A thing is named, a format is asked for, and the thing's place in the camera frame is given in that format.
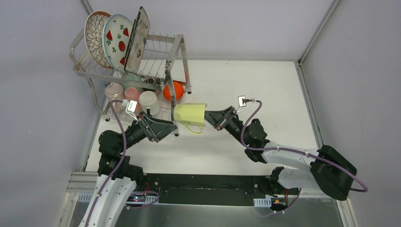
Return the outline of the yellow mug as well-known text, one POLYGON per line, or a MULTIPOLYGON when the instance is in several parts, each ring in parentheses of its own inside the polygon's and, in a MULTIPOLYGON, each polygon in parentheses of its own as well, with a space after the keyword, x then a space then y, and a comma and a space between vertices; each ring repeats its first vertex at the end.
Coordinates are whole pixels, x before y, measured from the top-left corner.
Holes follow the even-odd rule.
POLYGON ((174 120, 182 124, 189 133, 201 135, 205 127, 206 103, 183 103, 174 108, 174 120))

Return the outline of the white mug dark rim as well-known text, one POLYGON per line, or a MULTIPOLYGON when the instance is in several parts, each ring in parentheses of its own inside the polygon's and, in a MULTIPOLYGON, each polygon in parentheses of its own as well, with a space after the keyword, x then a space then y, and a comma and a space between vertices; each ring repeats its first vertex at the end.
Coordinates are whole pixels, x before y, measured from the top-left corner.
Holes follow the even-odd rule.
POLYGON ((144 91, 139 96, 139 104, 143 112, 148 115, 156 115, 160 111, 160 102, 152 91, 144 91))

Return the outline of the pink cup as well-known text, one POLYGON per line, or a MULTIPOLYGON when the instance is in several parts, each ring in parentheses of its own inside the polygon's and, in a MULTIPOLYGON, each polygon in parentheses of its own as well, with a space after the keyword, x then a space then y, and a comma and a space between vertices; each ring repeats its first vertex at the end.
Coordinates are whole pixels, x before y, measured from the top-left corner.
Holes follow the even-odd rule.
POLYGON ((128 87, 124 91, 124 98, 127 101, 136 101, 136 102, 138 102, 140 94, 141 94, 141 91, 138 90, 137 88, 128 87))

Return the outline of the orange plastic bowl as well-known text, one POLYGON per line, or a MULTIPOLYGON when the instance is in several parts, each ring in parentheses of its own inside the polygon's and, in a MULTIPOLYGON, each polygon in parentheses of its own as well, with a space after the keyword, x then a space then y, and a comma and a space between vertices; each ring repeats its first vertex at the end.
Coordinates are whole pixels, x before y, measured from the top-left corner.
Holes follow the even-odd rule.
MULTIPOLYGON (((184 88, 177 81, 174 81, 173 85, 174 85, 174 91, 175 91, 176 100, 179 101, 179 100, 182 99, 182 97, 184 95, 184 88)), ((163 89, 163 96, 164 96, 164 98, 166 100, 171 101, 171 94, 170 94, 170 90, 169 90, 169 86, 168 85, 166 85, 165 88, 163 89)))

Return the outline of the brown patterned small bowl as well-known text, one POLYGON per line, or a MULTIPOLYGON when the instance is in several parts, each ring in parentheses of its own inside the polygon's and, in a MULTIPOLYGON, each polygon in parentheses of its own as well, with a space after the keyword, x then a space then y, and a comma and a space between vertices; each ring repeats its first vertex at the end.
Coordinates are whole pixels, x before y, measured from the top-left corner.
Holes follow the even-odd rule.
MULTIPOLYGON (((161 85, 161 80, 159 78, 148 78, 148 79, 143 80, 143 82, 147 83, 147 84, 152 84, 152 85, 161 85)), ((156 96, 158 96, 161 93, 160 89, 143 88, 142 90, 154 92, 156 94, 156 96)))

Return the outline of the pink iridescent mug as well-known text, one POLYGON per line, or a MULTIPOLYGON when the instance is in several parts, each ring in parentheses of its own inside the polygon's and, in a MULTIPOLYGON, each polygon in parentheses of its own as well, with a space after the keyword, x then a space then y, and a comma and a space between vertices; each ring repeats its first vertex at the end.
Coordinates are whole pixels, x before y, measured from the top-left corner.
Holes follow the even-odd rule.
MULTIPOLYGON (((105 87, 105 95, 107 96, 108 100, 111 102, 113 100, 120 100, 124 99, 124 89, 123 86, 119 83, 110 83, 105 87)), ((113 102, 112 106, 114 107, 116 112, 120 112, 123 109, 122 103, 113 102)))

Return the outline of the mint green bowl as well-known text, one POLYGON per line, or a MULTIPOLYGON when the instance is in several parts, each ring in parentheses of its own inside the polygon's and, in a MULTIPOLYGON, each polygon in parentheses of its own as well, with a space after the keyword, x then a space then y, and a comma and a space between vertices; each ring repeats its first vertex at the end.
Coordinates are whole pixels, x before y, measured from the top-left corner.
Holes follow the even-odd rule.
MULTIPOLYGON (((138 75, 133 75, 133 74, 126 75, 125 79, 133 80, 133 81, 136 81, 136 82, 141 82, 142 81, 141 78, 138 75)), ((129 84, 126 84, 126 83, 123 84, 122 86, 123 86, 124 89, 128 89, 129 87, 133 87, 132 85, 129 85, 129 84)))

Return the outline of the square flower pattern plate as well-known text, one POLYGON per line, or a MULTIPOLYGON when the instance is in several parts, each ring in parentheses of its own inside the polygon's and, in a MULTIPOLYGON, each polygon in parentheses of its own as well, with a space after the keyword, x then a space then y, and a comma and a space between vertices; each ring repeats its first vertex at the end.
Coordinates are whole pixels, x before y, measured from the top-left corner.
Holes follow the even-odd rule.
POLYGON ((143 6, 140 7, 137 18, 133 23, 128 49, 125 54, 124 71, 137 73, 142 60, 150 30, 150 20, 143 6))

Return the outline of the watermelon pattern round plate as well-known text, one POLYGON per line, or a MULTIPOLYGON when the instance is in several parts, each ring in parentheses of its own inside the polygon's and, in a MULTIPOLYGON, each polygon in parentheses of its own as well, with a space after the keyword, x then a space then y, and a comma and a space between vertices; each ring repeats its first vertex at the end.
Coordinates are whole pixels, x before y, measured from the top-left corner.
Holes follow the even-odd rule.
POLYGON ((103 27, 103 49, 107 62, 117 71, 124 72, 125 54, 133 23, 124 15, 110 16, 103 27))

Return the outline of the floral petal brown-rim plate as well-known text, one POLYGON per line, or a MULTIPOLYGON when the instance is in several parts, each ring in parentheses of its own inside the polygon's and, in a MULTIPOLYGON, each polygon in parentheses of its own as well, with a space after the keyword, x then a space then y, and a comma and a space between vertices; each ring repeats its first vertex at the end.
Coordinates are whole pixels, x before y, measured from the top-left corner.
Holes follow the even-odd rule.
POLYGON ((104 52, 102 32, 110 16, 105 11, 95 11, 87 17, 84 26, 84 38, 89 54, 96 63, 107 69, 111 69, 112 66, 108 62, 104 52))

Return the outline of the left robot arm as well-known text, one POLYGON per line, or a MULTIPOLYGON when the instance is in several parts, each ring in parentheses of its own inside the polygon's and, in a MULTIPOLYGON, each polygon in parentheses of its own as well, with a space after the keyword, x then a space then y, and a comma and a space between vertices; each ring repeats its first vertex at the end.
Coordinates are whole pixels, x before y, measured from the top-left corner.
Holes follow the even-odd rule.
POLYGON ((178 130, 172 121, 155 119, 140 113, 139 119, 120 132, 106 130, 99 136, 101 157, 94 194, 80 222, 81 227, 114 227, 132 193, 144 186, 142 167, 130 164, 128 148, 144 139, 159 142, 178 130))

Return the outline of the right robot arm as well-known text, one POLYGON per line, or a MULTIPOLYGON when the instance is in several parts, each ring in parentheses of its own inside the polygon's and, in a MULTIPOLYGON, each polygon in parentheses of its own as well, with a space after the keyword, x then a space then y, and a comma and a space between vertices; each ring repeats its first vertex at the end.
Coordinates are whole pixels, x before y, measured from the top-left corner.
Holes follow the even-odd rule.
POLYGON ((258 118, 239 119, 234 107, 206 111, 205 121, 216 130, 226 130, 241 145, 253 162, 278 164, 269 177, 269 189, 275 194, 286 189, 319 189, 327 196, 344 201, 352 191, 357 169, 335 148, 300 149, 283 146, 267 139, 258 118))

